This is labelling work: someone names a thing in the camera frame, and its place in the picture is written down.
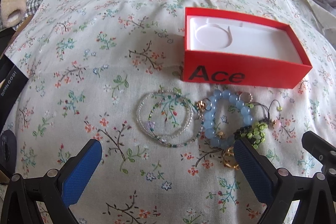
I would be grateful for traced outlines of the floral bed quilt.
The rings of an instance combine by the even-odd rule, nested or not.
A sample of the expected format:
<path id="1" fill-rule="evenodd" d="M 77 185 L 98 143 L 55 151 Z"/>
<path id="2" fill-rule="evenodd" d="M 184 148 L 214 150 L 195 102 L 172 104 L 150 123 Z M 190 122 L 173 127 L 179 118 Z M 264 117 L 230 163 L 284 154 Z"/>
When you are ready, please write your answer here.
<path id="1" fill-rule="evenodd" d="M 313 66 L 293 89 L 181 80 L 186 7 L 238 11 L 291 25 Z M 103 155 L 72 212 L 80 223 L 256 223 L 243 174 L 226 168 L 187 111 L 215 91 L 250 92 L 252 116 L 280 123 L 260 152 L 312 176 L 311 130 L 335 142 L 335 49 L 309 0 L 43 0 L 7 50 L 29 79 L 5 129 L 17 137 L 16 171 L 60 168 L 89 139 Z"/>

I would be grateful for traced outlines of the red Ace box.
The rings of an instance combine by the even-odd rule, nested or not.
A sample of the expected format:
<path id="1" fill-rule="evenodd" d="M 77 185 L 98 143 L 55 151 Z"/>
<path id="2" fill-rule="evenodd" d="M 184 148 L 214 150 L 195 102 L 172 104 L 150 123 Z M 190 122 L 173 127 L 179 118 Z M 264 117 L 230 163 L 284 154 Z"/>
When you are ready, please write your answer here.
<path id="1" fill-rule="evenodd" d="M 185 9 L 186 82 L 294 88 L 311 69 L 288 24 L 226 10 Z"/>

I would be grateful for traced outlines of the small pearl hoop earring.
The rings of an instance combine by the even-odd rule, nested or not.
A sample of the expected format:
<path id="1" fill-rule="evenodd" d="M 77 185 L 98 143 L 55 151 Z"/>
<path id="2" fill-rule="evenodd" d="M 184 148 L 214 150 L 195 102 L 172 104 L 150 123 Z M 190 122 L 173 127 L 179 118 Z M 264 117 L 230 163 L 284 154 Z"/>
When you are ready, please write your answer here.
<path id="1" fill-rule="evenodd" d="M 241 92 L 239 95 L 239 100 L 249 104 L 253 101 L 253 95 L 250 92 Z"/>

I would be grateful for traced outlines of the black phone box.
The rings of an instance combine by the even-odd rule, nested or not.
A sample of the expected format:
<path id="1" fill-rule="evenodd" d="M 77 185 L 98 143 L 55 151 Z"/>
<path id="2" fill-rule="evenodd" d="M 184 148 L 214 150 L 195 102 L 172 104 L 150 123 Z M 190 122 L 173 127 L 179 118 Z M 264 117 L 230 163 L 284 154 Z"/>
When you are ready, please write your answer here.
<path id="1" fill-rule="evenodd" d="M 15 33 L 12 29 L 1 31 L 1 129 L 29 80 L 5 54 L 14 40 Z"/>

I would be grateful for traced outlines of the gold ring cluster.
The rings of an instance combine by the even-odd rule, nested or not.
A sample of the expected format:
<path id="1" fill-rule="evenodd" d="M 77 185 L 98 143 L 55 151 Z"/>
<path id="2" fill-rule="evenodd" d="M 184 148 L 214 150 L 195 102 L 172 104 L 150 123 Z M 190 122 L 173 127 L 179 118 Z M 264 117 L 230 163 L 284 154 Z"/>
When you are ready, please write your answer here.
<path id="1" fill-rule="evenodd" d="M 229 147 L 228 149 L 222 152 L 222 163 L 226 168 L 231 168 L 234 170 L 240 169 L 240 166 L 238 165 L 235 159 L 233 147 Z"/>

